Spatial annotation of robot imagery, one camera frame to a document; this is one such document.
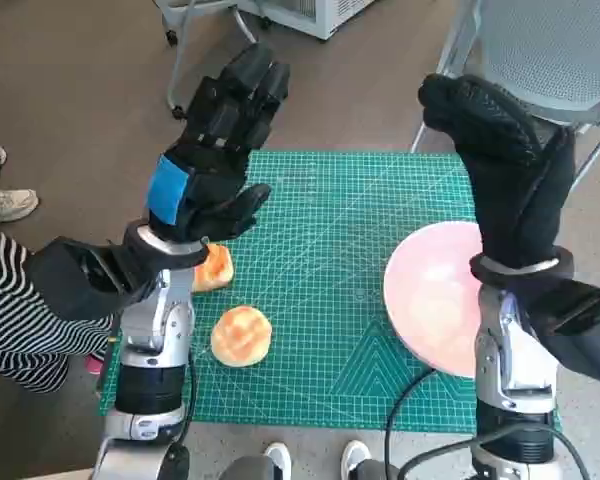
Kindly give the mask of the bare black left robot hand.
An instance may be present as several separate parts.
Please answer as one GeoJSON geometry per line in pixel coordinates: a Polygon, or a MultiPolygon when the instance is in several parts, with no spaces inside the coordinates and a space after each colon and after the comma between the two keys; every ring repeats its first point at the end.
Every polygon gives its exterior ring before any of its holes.
{"type": "Polygon", "coordinates": [[[204,77],[180,137],[163,152],[149,182],[149,225],[174,242],[234,239],[256,222],[267,184],[247,183],[250,154],[271,133],[288,96],[290,67],[255,43],[218,77],[204,77]]]}

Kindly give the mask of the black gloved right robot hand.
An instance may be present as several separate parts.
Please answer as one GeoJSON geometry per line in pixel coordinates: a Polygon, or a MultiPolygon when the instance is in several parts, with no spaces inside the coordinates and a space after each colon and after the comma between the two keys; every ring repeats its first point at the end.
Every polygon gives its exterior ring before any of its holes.
{"type": "Polygon", "coordinates": [[[468,173],[483,254],[512,269],[556,258],[574,131],[541,129],[508,91],[472,75],[430,74],[418,100],[425,125],[452,139],[468,173]]]}

